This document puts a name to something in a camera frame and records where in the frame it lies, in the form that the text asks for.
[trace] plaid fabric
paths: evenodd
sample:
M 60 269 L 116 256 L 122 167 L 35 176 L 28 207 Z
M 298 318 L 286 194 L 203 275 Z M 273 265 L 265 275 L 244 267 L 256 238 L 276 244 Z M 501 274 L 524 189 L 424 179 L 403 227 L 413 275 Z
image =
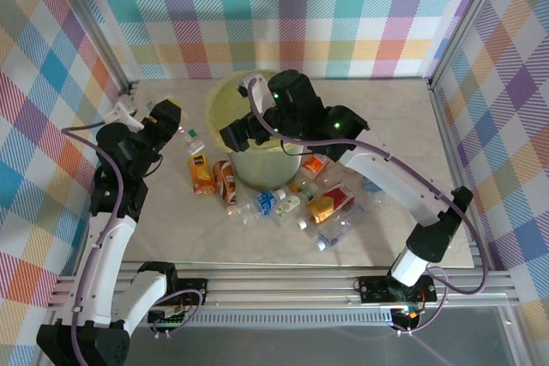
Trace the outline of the plaid fabric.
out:
M 85 231 L 97 158 L 62 137 L 118 88 L 66 0 L 0 0 L 0 365 L 25 365 Z
M 468 3 L 88 1 L 128 77 L 137 79 L 220 78 L 254 68 L 319 78 L 425 75 Z
M 489 0 L 440 98 L 494 259 L 547 360 L 549 0 Z

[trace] bucket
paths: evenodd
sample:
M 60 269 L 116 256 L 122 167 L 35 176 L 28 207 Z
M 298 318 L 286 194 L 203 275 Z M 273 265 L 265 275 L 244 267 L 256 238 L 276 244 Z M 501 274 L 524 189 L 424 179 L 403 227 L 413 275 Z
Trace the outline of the bucket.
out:
M 237 72 L 220 81 L 210 91 L 206 103 L 206 121 L 215 143 L 228 153 L 234 172 L 246 186 L 254 190 L 280 189 L 286 186 L 298 171 L 303 147 L 285 144 L 281 148 L 280 139 L 271 139 L 261 146 L 248 140 L 250 147 L 244 152 L 234 152 L 223 143 L 220 130 L 250 112 L 250 103 L 238 92 L 238 84 L 246 76 L 261 73 L 270 79 L 276 72 L 272 70 L 250 70 Z

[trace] marble surface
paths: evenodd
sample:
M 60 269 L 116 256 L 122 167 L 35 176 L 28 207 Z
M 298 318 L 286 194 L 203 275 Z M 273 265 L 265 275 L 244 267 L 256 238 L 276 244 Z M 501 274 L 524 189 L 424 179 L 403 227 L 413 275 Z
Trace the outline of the marble surface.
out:
M 206 143 L 210 166 L 227 159 L 211 138 L 204 120 L 205 99 L 216 81 L 140 81 L 136 100 L 152 93 L 176 98 L 192 116 Z M 347 105 L 366 119 L 392 153 L 441 184 L 451 185 L 431 101 L 421 80 L 313 81 L 325 105 Z M 278 227 L 270 219 L 247 227 L 226 216 L 218 195 L 197 197 L 191 188 L 187 155 L 177 136 L 163 149 L 162 166 L 146 179 L 148 197 L 125 261 L 187 261 L 388 267 L 404 247 L 414 220 L 388 195 L 373 196 L 360 186 L 361 176 L 346 174 L 344 183 L 364 204 L 368 217 L 332 249 L 320 252 L 315 233 L 296 226 Z M 238 198 L 253 193 L 238 184 Z M 471 267 L 473 260 L 462 228 L 443 260 L 445 267 Z

